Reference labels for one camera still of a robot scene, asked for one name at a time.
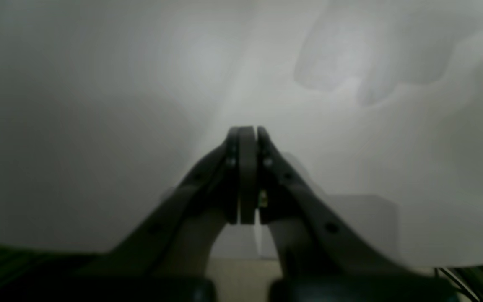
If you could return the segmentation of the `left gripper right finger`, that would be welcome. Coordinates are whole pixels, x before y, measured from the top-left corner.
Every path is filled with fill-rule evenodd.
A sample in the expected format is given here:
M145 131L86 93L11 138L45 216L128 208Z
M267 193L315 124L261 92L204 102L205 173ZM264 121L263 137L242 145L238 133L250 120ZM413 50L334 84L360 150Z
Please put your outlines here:
M283 277L270 302L454 302L444 279L406 269L372 248L330 210L257 128L258 210Z

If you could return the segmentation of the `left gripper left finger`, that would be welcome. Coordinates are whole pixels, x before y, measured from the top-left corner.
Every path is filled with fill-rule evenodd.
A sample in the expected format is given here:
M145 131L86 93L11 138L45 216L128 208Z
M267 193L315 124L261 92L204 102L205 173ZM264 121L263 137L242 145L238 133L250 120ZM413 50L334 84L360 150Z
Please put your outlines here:
M205 277L225 225L253 225L258 203L253 127L225 141L111 252L64 277L42 279L29 302L214 302Z

